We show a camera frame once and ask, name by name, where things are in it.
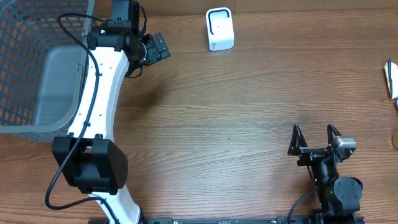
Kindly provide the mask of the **purple red sachet pack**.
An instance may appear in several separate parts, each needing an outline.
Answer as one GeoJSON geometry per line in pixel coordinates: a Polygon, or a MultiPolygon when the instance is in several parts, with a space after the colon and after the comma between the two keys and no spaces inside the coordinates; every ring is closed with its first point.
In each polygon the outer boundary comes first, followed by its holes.
{"type": "Polygon", "coordinates": [[[398,99],[397,98],[394,101],[394,105],[395,105],[396,109],[398,110],[398,99]]]}

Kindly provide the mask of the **white gold-capped cream tube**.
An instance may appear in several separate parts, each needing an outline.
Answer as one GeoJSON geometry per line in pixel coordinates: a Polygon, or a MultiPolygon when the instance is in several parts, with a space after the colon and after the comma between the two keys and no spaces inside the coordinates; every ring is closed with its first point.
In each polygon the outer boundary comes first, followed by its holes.
{"type": "Polygon", "coordinates": [[[392,137],[392,144],[397,149],[398,148],[398,133],[395,133],[392,137]]]}

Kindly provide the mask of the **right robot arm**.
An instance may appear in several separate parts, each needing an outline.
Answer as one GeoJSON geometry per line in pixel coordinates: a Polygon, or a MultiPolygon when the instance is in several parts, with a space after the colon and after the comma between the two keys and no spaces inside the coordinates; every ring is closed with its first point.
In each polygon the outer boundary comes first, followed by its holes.
{"type": "Polygon", "coordinates": [[[298,166],[306,167],[315,188],[300,197],[291,207],[283,223],[365,224],[364,217],[356,216],[360,211],[363,183],[355,177],[341,177],[337,163],[350,158],[356,149],[356,141],[344,137],[333,124],[327,126],[327,147],[310,149],[295,124],[287,154],[298,156],[298,166]],[[294,216],[298,204],[317,194],[319,209],[312,209],[306,217],[294,216]]]}

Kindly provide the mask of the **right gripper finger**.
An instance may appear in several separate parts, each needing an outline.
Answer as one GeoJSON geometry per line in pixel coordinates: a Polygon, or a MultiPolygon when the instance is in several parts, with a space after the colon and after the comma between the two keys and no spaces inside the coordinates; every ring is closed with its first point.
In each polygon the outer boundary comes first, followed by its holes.
{"type": "Polygon", "coordinates": [[[301,132],[299,125],[295,124],[293,126],[292,139],[287,154],[289,156],[300,156],[304,153],[307,153],[307,151],[308,146],[305,138],[301,132]]]}
{"type": "Polygon", "coordinates": [[[341,136],[341,133],[335,128],[332,123],[327,126],[328,144],[331,145],[335,137],[341,136]]]}

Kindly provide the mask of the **beige snack bag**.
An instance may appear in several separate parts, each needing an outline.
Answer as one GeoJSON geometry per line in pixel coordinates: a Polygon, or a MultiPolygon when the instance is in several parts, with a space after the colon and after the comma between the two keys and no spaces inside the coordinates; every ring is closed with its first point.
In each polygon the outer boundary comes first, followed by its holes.
{"type": "Polygon", "coordinates": [[[384,66],[384,73],[386,75],[387,87],[391,99],[397,98],[397,64],[389,59],[384,66]]]}

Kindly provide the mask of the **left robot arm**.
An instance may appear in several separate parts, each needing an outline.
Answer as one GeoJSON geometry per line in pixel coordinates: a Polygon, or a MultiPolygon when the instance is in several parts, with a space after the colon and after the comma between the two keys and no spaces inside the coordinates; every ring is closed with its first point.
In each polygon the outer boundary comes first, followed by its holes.
{"type": "Polygon", "coordinates": [[[82,45],[87,52],[87,75],[75,118],[65,137],[55,137],[53,155],[59,169],[45,194],[60,175],[87,197],[59,206],[70,208],[95,200],[107,216],[105,223],[145,223],[142,208],[126,185],[128,161],[114,143],[114,116],[124,78],[169,57],[160,33],[146,34],[138,19],[106,19],[94,26],[82,45]]]}

